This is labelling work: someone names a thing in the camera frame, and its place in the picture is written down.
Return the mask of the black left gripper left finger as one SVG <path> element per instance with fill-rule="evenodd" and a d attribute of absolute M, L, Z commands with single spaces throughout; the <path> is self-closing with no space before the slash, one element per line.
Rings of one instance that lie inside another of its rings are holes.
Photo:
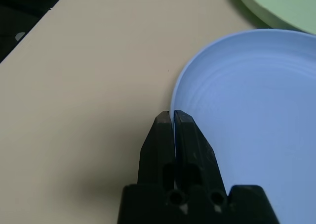
<path fill-rule="evenodd" d="M 159 113 L 141 147 L 138 184 L 173 185 L 175 148 L 172 122 L 168 111 Z"/>

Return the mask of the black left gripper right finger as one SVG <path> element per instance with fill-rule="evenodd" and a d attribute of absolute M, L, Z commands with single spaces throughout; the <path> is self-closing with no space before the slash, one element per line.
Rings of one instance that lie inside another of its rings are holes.
<path fill-rule="evenodd" d="M 178 187 L 185 193 L 198 186 L 208 195 L 226 195 L 214 150 L 193 117 L 174 111 L 174 135 Z"/>

